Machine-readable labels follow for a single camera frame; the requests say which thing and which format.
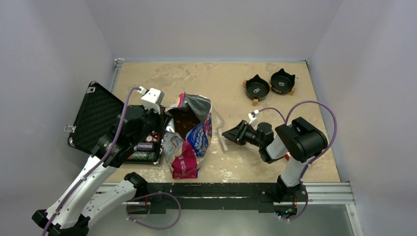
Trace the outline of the pink pet food bag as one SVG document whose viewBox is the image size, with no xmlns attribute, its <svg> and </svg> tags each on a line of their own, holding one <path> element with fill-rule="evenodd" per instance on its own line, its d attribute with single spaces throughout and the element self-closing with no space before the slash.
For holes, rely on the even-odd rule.
<svg viewBox="0 0 417 236">
<path fill-rule="evenodd" d="M 173 179 L 197 178 L 216 128 L 224 120 L 207 97 L 181 93 L 166 109 L 171 118 L 162 139 L 162 153 Z"/>
</svg>

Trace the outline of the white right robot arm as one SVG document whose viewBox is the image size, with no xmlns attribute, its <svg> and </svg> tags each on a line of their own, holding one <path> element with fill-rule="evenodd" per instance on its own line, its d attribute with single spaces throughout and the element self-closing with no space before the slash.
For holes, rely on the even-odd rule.
<svg viewBox="0 0 417 236">
<path fill-rule="evenodd" d="M 272 193 L 279 201 L 290 199 L 301 189 L 306 169 L 329 147 L 324 133 L 302 117 L 276 128 L 267 122 L 253 127 L 242 120 L 222 136 L 240 146 L 249 143 L 258 147 L 261 159 L 268 164 L 289 155 L 288 164 L 278 176 L 276 190 Z"/>
</svg>

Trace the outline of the clear plastic scoop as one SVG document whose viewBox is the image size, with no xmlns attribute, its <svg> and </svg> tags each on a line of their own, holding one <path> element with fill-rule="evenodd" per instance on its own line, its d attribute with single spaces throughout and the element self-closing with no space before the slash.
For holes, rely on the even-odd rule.
<svg viewBox="0 0 417 236">
<path fill-rule="evenodd" d="M 215 108 L 212 108 L 212 122 L 214 123 L 215 130 L 217 132 L 218 136 L 218 142 L 224 152 L 228 151 L 228 146 L 225 142 L 225 138 L 222 136 L 223 128 L 224 128 L 224 119 L 221 117 L 221 115 L 217 112 Z"/>
</svg>

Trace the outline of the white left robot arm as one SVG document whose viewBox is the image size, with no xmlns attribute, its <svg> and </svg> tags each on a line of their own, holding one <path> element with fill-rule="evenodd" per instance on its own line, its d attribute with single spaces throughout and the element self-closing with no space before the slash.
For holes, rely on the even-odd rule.
<svg viewBox="0 0 417 236">
<path fill-rule="evenodd" d="M 105 215 L 123 202 L 148 197 L 147 181 L 128 173 L 112 190 L 94 198 L 102 183 L 137 150 L 153 131 L 162 133 L 171 115 L 140 106 L 124 106 L 116 126 L 99 139 L 91 156 L 65 193 L 47 209 L 37 210 L 32 220 L 43 236 L 85 236 Z"/>
</svg>

